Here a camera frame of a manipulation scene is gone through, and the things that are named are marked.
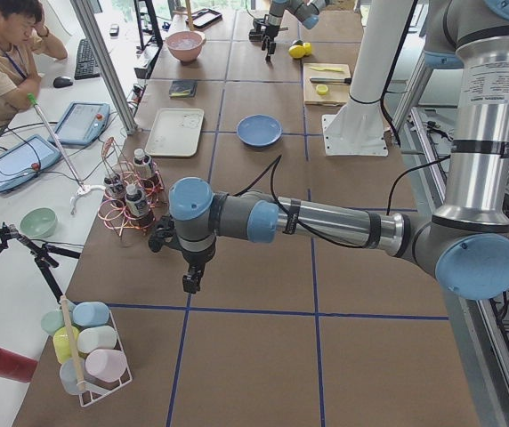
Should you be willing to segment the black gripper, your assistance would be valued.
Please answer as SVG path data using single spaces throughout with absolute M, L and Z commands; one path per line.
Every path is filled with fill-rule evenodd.
M 266 60 L 271 60 L 272 55 L 275 53 L 276 50 L 276 43 L 273 42 L 278 35 L 280 30 L 280 25 L 272 25 L 272 24 L 266 24 L 265 29 L 263 32 L 263 40 L 262 40 L 262 50 L 266 50 Z
M 201 289 L 200 284 L 206 264 L 214 258 L 215 251 L 184 251 L 182 254 L 184 260 L 189 264 L 187 273 L 182 276 L 183 290 L 186 293 L 197 293 Z

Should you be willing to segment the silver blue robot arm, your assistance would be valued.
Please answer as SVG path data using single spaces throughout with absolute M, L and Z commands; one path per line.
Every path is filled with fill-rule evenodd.
M 430 219 L 379 214 L 248 191 L 214 192 L 197 178 L 177 181 L 169 213 L 196 293 L 220 236 L 269 243 L 278 232 L 309 232 L 339 246 L 380 249 L 416 264 L 468 300 L 509 289 L 509 1 L 432 1 L 424 58 L 462 70 L 445 197 Z

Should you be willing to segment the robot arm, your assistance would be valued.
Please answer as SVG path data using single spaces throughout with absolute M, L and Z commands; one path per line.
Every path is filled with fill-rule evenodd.
M 272 0 L 269 12 L 263 18 L 262 49 L 266 51 L 265 60 L 271 61 L 275 53 L 275 38 L 281 28 L 285 12 L 290 12 L 305 28 L 312 29 L 319 22 L 319 14 L 331 4 L 329 0 Z

